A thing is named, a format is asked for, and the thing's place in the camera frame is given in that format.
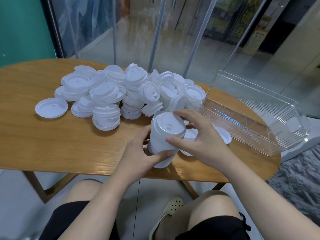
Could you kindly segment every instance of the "table top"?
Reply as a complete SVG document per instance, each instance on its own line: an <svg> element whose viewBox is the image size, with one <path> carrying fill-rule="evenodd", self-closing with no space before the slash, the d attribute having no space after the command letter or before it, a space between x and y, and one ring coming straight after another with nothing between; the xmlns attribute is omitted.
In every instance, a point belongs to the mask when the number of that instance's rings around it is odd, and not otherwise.
<svg viewBox="0 0 320 240"><path fill-rule="evenodd" d="M78 118L68 111L56 119L44 119L35 113L43 99L54 97L63 76L77 65L102 70L106 64L75 59L47 59L22 62L0 68L0 168L23 171L111 175L118 165L127 141L151 123L142 115L137 120L121 117L112 131L100 131L92 117ZM209 86L200 85L205 91ZM252 119L262 119L239 100L216 90L212 98ZM230 149L262 179L278 169L280 154L268 157L232 140ZM146 178L224 182L219 171L195 157L178 153L164 169L151 169Z"/></svg>

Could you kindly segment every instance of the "table leg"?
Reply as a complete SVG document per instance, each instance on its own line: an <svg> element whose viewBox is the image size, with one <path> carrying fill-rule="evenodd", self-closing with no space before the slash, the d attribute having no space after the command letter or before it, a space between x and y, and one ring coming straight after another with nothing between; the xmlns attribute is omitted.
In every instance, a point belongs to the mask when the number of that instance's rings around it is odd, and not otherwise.
<svg viewBox="0 0 320 240"><path fill-rule="evenodd" d="M188 191L189 195L191 196L191 198L192 198L193 200L195 200L196 198L199 197L199 195L198 195L197 192L194 190L194 188L193 188L192 185L189 183L189 181L181 180L180 182L181 182L182 185L186 188L186 190Z"/></svg>
<svg viewBox="0 0 320 240"><path fill-rule="evenodd" d="M225 186L226 183L217 183L216 186L212 190L220 190L223 186Z"/></svg>
<svg viewBox="0 0 320 240"><path fill-rule="evenodd" d="M49 200L51 200L57 193L60 192L60 190L62 190L66 185L68 185L68 183L70 183L75 177L78 176L78 174L76 173L68 173L51 188L44 190L34 172L22 172L26 176L27 180L32 185L34 190L37 192L38 196L43 201L43 203L47 203Z"/></svg>

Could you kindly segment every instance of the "slipper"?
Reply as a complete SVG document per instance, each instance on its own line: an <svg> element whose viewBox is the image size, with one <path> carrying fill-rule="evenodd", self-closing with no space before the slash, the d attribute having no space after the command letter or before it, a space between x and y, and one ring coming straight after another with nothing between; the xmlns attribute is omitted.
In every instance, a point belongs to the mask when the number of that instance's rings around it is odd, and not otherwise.
<svg viewBox="0 0 320 240"><path fill-rule="evenodd" d="M161 220L166 216L166 215L170 215L172 216L176 210L178 210L179 208L181 208L184 205L184 202L181 198L179 197L174 197L172 198L167 205L165 206L163 212L162 212L162 216L160 217L160 219L157 221L157 223L154 225L154 227L152 228L150 234L149 234L149 240L153 239L153 235L155 234Z"/></svg>

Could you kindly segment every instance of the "teal wall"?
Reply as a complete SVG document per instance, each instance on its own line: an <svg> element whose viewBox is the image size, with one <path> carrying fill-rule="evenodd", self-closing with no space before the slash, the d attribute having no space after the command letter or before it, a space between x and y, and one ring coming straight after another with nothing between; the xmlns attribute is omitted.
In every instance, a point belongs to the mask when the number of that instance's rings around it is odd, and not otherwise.
<svg viewBox="0 0 320 240"><path fill-rule="evenodd" d="M0 0L0 67L56 58L40 0Z"/></svg>

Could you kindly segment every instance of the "transparent plastic box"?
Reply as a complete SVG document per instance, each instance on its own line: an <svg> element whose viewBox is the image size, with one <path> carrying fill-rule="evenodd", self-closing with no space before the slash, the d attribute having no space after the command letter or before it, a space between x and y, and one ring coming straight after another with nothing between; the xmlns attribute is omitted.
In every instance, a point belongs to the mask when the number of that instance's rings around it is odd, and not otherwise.
<svg viewBox="0 0 320 240"><path fill-rule="evenodd" d="M297 106L294 100L219 71L200 113L234 139L271 157L309 134L310 121Z"/></svg>

